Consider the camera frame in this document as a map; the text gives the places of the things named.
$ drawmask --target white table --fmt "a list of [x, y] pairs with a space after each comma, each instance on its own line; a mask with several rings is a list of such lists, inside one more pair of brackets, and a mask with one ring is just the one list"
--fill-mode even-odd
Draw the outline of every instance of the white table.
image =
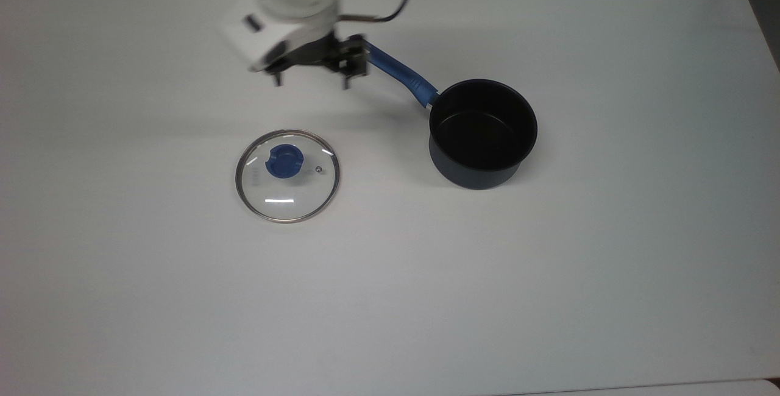
[[[397, 0], [345, 0], [384, 13]], [[534, 107], [506, 184], [457, 188], [374, 72], [274, 88], [234, 0], [0, 0], [9, 394], [466, 396], [780, 375], [780, 75], [747, 0], [412, 0], [349, 24]], [[233, 184], [270, 130], [342, 163], [301, 224]]]

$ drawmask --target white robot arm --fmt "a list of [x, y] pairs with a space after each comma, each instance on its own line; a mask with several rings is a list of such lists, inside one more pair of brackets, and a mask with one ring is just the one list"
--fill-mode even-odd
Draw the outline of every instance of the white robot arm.
[[227, 13], [223, 32], [251, 71], [265, 71], [281, 85], [293, 65], [326, 66], [345, 77], [366, 73], [359, 35], [339, 41], [339, 0], [239, 0]]

